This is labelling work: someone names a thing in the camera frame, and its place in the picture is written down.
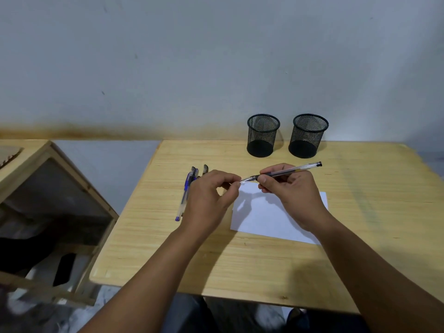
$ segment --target person's left hand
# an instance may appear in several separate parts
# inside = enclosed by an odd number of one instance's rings
[[[241,177],[212,170],[194,180],[189,188],[188,201],[181,225],[189,234],[205,240],[220,224],[228,207],[239,195]],[[216,190],[227,191],[220,196]]]

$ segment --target person's right arm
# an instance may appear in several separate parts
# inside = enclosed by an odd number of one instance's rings
[[[280,164],[261,173],[293,167]],[[289,215],[321,243],[370,330],[442,332],[444,304],[387,263],[325,208],[308,171],[258,178],[259,189],[277,195]]]

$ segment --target mesh cup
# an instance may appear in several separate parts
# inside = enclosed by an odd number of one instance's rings
[[[294,117],[293,125],[288,150],[296,157],[314,157],[329,122],[319,115],[306,113]]]
[[[255,114],[248,118],[247,151],[254,157],[268,157],[273,153],[276,131],[281,123],[269,114]]]

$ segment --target person's left arm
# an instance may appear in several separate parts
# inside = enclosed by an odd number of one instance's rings
[[[188,263],[239,195],[239,180],[212,170],[192,182],[180,226],[80,333],[160,331]],[[222,196],[220,186],[228,189]]]

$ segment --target brown stain on wall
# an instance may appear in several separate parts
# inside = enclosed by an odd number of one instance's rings
[[[291,128],[280,128],[285,140],[290,139]],[[158,125],[142,126],[81,126],[65,124],[62,126],[0,126],[0,139],[102,139],[102,140],[247,140],[247,123],[221,126],[208,123],[202,126]]]

